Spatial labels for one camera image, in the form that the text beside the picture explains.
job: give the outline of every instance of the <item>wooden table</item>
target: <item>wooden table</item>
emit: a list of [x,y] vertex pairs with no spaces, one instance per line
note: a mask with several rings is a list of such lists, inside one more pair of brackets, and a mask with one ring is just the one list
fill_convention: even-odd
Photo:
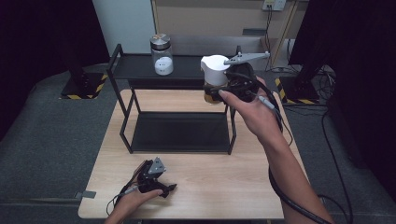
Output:
[[[145,110],[222,111],[224,104],[210,105],[202,91],[136,91]],[[121,92],[125,99],[131,91]],[[289,126],[283,107],[285,123]],[[125,133],[132,136],[137,112],[133,109]],[[94,199],[83,198],[78,214],[82,218],[106,218],[107,203],[120,192],[143,160],[160,157],[167,171],[159,181],[177,184],[164,199],[153,199],[135,211],[139,219],[275,219],[283,218],[280,200],[268,180],[268,162],[262,145],[235,116],[236,141],[233,153],[144,153],[130,154],[120,138],[123,121],[120,105],[115,106],[103,144],[86,190],[95,191]],[[285,130],[284,135],[290,141]],[[297,146],[291,150],[301,165]]]

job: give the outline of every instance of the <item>white wall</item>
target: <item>white wall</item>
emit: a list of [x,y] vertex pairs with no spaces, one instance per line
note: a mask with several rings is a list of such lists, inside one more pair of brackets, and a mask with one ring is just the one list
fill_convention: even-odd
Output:
[[126,53],[150,53],[155,34],[150,0],[92,0],[109,55],[117,44]]

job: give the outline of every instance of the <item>forearm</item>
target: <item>forearm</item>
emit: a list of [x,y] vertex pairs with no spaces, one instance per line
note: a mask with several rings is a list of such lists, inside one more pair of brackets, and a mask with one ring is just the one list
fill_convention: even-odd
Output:
[[[279,188],[301,207],[332,222],[331,216],[311,188],[300,163],[292,154],[283,135],[275,133],[271,138],[258,135],[258,139],[264,147],[271,172]],[[309,223],[306,217],[283,202],[282,207],[287,222],[292,220],[292,223]]]

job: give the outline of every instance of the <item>lower shelf tier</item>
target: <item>lower shelf tier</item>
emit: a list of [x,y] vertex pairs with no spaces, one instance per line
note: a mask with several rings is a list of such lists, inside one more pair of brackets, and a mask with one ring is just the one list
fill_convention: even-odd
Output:
[[228,152],[227,115],[211,112],[142,112],[132,151]]

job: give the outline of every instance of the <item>yellow and black hazard tape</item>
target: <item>yellow and black hazard tape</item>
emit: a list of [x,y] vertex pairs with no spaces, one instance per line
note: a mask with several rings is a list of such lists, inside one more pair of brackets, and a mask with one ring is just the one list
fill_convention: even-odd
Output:
[[70,99],[70,100],[81,100],[81,99],[95,99],[100,91],[102,90],[103,86],[105,85],[107,75],[103,74],[102,79],[98,83],[98,87],[94,94],[90,95],[82,95],[82,94],[71,94],[71,95],[61,95],[60,99]]
[[319,100],[312,100],[312,99],[289,99],[288,96],[285,93],[285,90],[283,89],[282,83],[280,82],[280,79],[277,78],[275,80],[277,89],[279,91],[279,97],[280,100],[283,103],[286,104],[305,104],[305,105],[314,105],[314,104],[319,104]]

